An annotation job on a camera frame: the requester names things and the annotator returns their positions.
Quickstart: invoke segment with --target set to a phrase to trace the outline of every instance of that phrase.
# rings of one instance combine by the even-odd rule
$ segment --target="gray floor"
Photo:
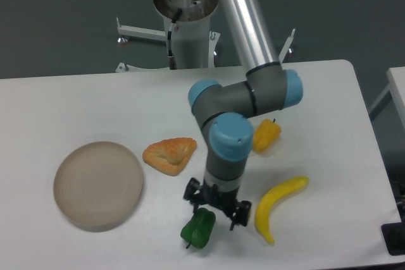
[[[346,59],[369,106],[405,66],[405,0],[259,0],[278,50],[296,28],[290,61]],[[121,24],[162,30],[152,0],[0,0],[0,78],[113,73],[119,62],[167,66],[165,46],[116,44]],[[217,65],[239,64],[221,8]],[[373,123],[391,178],[405,181],[405,131],[391,102]]]

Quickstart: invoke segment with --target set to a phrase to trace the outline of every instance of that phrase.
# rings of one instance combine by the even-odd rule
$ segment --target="white table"
[[[0,269],[325,269],[405,261],[392,257],[380,226],[399,221],[382,158],[353,68],[347,61],[286,64],[298,71],[298,106],[251,119],[276,118],[282,134],[265,154],[249,156],[239,199],[252,208],[295,175],[307,189],[273,210],[275,246],[216,212],[211,240],[186,250],[180,230],[192,207],[182,199],[203,178],[206,145],[187,93],[203,78],[244,80],[242,68],[150,71],[0,80]],[[195,151],[177,177],[143,164],[134,214],[103,233],[74,227],[56,207],[53,178],[81,145],[118,142],[142,162],[164,138],[193,137]]]
[[[405,128],[405,66],[389,69],[387,76],[392,100]]]

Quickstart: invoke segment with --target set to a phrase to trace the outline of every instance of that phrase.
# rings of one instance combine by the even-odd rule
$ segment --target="toy banana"
[[[256,208],[256,213],[254,214],[254,225],[256,226],[257,231],[268,243],[274,243],[274,238],[269,229],[269,215],[271,208],[278,200],[304,188],[308,182],[309,178],[305,176],[291,178],[272,188],[260,200],[260,203]]]

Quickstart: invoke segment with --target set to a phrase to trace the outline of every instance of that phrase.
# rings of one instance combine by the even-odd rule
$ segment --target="green bell pepper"
[[[180,236],[189,243],[187,248],[190,244],[197,249],[204,248],[211,236],[215,220],[214,212],[205,208],[198,209],[180,233]]]

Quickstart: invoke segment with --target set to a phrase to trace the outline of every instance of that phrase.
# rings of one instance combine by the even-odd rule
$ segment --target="plate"
[[[143,173],[137,157],[114,142],[93,142],[73,151],[54,179],[61,212],[87,231],[107,231],[134,211]]]

